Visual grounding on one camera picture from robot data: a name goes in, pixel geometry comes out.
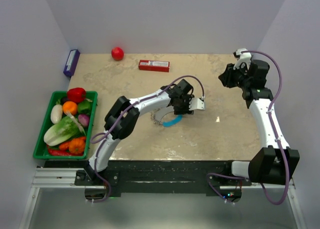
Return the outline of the blue grey keyring with rings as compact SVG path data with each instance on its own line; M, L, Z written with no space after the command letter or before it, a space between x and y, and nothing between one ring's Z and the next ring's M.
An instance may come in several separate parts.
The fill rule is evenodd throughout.
M174 108L172 106L168 106L153 110L150 118L154 124L168 128L178 124L182 120L183 116L175 115Z

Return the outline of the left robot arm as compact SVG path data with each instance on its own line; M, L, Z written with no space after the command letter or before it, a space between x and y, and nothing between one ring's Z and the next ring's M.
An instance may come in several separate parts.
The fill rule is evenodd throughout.
M92 144L98 144L98 148L84 167L88 182L99 185L103 181L102 171L107 168L113 151L133 132L140 116L170 106L176 115L193 114L190 102L194 98L194 88L183 77L177 80L177 84L172 82L151 94L132 99L121 96L115 101L104 118L104 132L90 139Z

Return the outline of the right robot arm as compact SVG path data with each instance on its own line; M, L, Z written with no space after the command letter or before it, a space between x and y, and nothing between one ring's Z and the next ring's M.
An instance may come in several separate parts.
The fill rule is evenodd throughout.
M233 161L223 172L223 181L230 186L246 178L253 183L285 185L292 178L300 154L286 141L273 104L272 91L266 87L270 66L263 60L239 65L229 63L219 80L226 88L238 87L252 113L261 143L261 149L251 161Z

